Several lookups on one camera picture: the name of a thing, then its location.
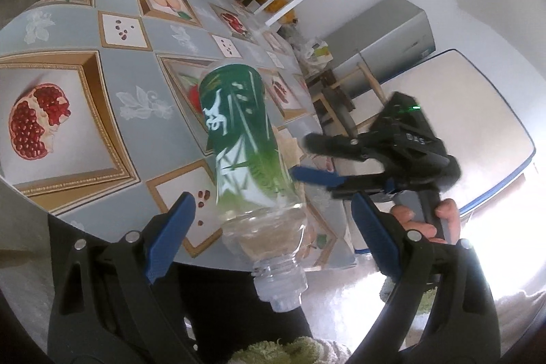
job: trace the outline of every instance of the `pomegranate seed print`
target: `pomegranate seed print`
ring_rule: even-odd
[[[199,198],[199,202],[197,203],[197,207],[203,208],[205,207],[206,202],[210,199],[210,190],[205,191],[199,191],[197,193],[197,196]]]
[[[32,161],[53,152],[52,136],[71,111],[63,90],[55,84],[40,84],[12,107],[9,134],[13,150]]]
[[[129,34],[129,32],[128,32],[126,29],[121,30],[121,27],[120,27],[121,21],[120,21],[119,19],[116,21],[116,24],[117,24],[117,25],[116,25],[116,30],[119,30],[118,35],[121,36],[121,40],[122,40],[122,41],[127,40],[127,36],[128,36],[128,34]]]

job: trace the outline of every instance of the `plastic bag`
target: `plastic bag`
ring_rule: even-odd
[[[304,76],[310,76],[324,70],[334,59],[328,44],[319,38],[305,39],[295,25],[283,25],[279,34],[294,49]]]

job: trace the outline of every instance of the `hand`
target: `hand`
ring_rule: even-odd
[[[431,224],[425,224],[424,222],[412,221],[412,219],[415,217],[413,210],[404,206],[394,206],[390,210],[390,213],[392,213],[402,227],[404,227],[404,230],[418,230],[429,241],[446,244],[446,241],[443,239],[435,238],[436,227]],[[445,201],[442,201],[436,208],[436,216],[441,219],[447,219],[449,233],[451,234],[451,241],[455,244],[461,236],[461,218],[455,201],[453,199],[446,199]]]

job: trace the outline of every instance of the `black device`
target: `black device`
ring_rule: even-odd
[[[409,202],[422,220],[449,232],[435,215],[440,192],[460,178],[459,164],[447,154],[414,98],[396,92],[370,127],[355,138],[308,135],[308,151],[366,161],[374,158],[384,172],[340,177],[335,173],[296,167],[293,177],[324,185],[335,199],[351,199],[354,221],[379,270],[395,282],[381,315],[348,364],[486,364],[500,358],[499,322],[491,290],[477,255],[466,239],[457,245],[436,244],[416,230],[406,232],[375,202]],[[422,295],[438,285],[429,321],[420,342],[399,351]]]
[[[141,232],[108,243],[79,233],[55,276],[47,354],[56,364],[198,364],[170,267],[196,203],[183,193]],[[52,261],[66,252],[54,251]]]
[[[335,185],[329,188],[332,197],[351,199],[363,192],[375,202],[406,205],[416,213],[416,221],[432,224],[437,237],[450,241],[447,224],[436,217],[434,209],[440,204],[440,192],[459,180],[461,170],[434,135],[414,98],[394,93],[369,132],[354,138],[310,134],[305,145],[311,153],[360,162],[376,159],[383,165],[383,173],[334,180]],[[296,179],[316,182],[314,171],[295,171]]]

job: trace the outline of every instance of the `bottle neck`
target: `bottle neck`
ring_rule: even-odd
[[[283,255],[281,257],[264,259],[254,263],[253,277],[272,277],[280,273],[286,273],[298,267],[296,254]]]

